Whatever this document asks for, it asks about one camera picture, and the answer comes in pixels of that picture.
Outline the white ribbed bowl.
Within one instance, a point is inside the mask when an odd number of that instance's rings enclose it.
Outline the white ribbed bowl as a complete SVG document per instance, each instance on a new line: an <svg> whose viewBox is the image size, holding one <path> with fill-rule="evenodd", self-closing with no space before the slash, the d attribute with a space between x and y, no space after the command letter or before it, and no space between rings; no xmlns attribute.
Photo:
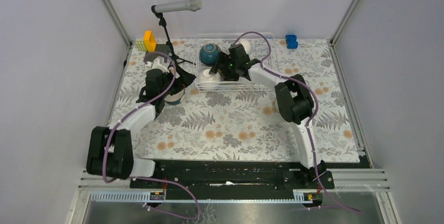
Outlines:
<svg viewBox="0 0 444 224"><path fill-rule="evenodd" d="M241 45L243 46L243 48L244 48L246 54L251 54L251 53L252 53L252 50L253 50L253 48L252 48L252 44L251 44L248 40L240 39L240 40L238 41L238 43L241 44Z"/></svg>
<svg viewBox="0 0 444 224"><path fill-rule="evenodd" d="M218 88L221 81L219 73L212 74L210 69L202 70L197 77L197 88L201 91L212 92Z"/></svg>

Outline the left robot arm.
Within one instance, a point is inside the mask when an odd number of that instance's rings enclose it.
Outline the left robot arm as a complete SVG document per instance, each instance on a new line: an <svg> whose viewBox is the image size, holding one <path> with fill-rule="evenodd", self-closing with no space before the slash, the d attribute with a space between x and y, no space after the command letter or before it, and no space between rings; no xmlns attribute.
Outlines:
<svg viewBox="0 0 444 224"><path fill-rule="evenodd" d="M86 161L88 174L101 175L107 183L142 177L147 186L158 187L163 175L155 169L155 161L134 156L132 139L160 115L165 97L184 91L195 79L195 75L175 65L148 70L135 107L109 126L92 130Z"/></svg>

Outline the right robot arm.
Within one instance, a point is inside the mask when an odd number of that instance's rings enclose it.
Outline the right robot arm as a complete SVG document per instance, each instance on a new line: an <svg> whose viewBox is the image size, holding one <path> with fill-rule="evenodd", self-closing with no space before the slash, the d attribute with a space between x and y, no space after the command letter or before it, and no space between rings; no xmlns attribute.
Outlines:
<svg viewBox="0 0 444 224"><path fill-rule="evenodd" d="M301 183L307 188L318 185L321 175L316 169L320 160L316 157L312 124L318 111L318 100L305 79L300 74L285 76L267 68L264 60L251 59L242 44L232 45L228 54L219 52L212 68L202 72L203 78L209 83L213 83L217 75L230 81L242 77L275 92L277 109L293 129L299 162L307 169L300 174Z"/></svg>

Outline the teal bowl white interior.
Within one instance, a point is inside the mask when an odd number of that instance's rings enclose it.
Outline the teal bowl white interior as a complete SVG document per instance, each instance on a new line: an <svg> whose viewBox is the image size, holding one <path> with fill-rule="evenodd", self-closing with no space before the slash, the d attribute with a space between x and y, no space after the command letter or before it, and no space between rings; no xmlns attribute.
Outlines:
<svg viewBox="0 0 444 224"><path fill-rule="evenodd" d="M181 99L183 98L184 94L185 94L185 90L183 89L174 95L167 95L164 98L164 101L169 105L177 105L181 102Z"/></svg>

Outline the white ribbed bowl front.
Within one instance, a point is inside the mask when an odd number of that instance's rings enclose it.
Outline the white ribbed bowl front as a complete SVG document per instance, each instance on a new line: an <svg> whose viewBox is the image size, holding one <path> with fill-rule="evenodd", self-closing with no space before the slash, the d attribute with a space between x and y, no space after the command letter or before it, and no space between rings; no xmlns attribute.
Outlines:
<svg viewBox="0 0 444 224"><path fill-rule="evenodd" d="M219 73L212 74L210 69L202 70L197 77L197 88L201 91L212 92L218 88L221 81Z"/></svg>

